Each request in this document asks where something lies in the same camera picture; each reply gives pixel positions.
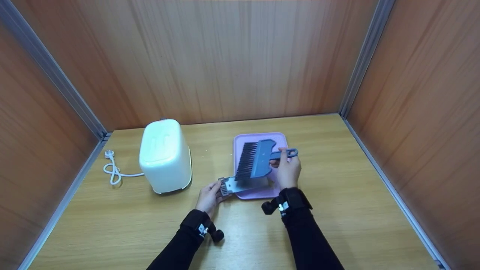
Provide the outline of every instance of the black wrist band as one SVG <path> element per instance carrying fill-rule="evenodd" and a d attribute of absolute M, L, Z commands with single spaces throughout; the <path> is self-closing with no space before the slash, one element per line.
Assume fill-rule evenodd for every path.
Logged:
<path fill-rule="evenodd" d="M 180 226 L 187 226 L 192 228 L 196 233 L 198 233 L 201 237 L 205 238 L 205 234 L 207 234 L 208 230 L 208 223 L 210 222 L 210 217 L 207 213 L 193 209 L 188 213 L 188 215 L 183 219 Z"/>
<path fill-rule="evenodd" d="M 180 226 L 192 228 L 203 238 L 207 233 L 210 233 L 214 243 L 220 242 L 224 237 L 223 232 L 216 229 L 208 214 L 197 209 L 190 211 Z"/>
<path fill-rule="evenodd" d="M 305 194 L 296 187 L 284 188 L 280 191 L 277 197 L 270 202 L 262 204 L 262 210 L 265 215 L 271 215 L 276 208 L 280 209 L 282 216 L 298 208 L 312 209 L 310 202 L 305 197 Z"/>

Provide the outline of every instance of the brush bristles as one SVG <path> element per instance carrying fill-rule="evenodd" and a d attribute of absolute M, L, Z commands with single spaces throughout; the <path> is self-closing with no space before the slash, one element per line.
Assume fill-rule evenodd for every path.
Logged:
<path fill-rule="evenodd" d="M 256 151 L 257 143 L 245 143 L 243 145 L 237 174 L 235 175 L 235 181 L 250 179 Z"/>

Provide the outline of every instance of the black knob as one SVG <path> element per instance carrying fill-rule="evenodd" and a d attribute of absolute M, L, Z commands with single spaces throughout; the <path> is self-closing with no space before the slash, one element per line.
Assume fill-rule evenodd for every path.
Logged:
<path fill-rule="evenodd" d="M 275 209 L 278 206 L 272 202 L 264 202 L 262 203 L 262 210 L 264 211 L 265 215 L 271 215 L 275 212 Z"/>
<path fill-rule="evenodd" d="M 213 233 L 211 233 L 210 235 L 212 236 L 212 240 L 213 240 L 214 243 L 218 243 L 218 242 L 222 241 L 223 237 L 225 237 L 222 230 L 216 230 Z"/>

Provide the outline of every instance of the person's left hand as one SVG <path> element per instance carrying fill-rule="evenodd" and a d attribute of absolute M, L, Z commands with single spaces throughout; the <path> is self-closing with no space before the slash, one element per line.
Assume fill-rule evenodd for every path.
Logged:
<path fill-rule="evenodd" d="M 195 209 L 206 212 L 211 219 L 215 213 L 216 206 L 228 198 L 228 196 L 222 197 L 218 192 L 221 184 L 221 181 L 210 183 L 206 187 L 202 188 L 200 190 L 200 194 L 198 195 L 198 201 Z"/>

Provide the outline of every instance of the brush handle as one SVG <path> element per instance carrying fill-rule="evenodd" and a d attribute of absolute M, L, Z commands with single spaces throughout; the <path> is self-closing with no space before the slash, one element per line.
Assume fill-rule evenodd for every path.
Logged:
<path fill-rule="evenodd" d="M 289 158 L 296 157 L 299 155 L 299 151 L 296 148 L 289 148 L 285 150 L 287 152 L 287 156 Z M 272 152 L 270 154 L 270 160 L 280 160 L 280 155 L 282 154 L 282 151 L 277 151 L 277 152 Z"/>

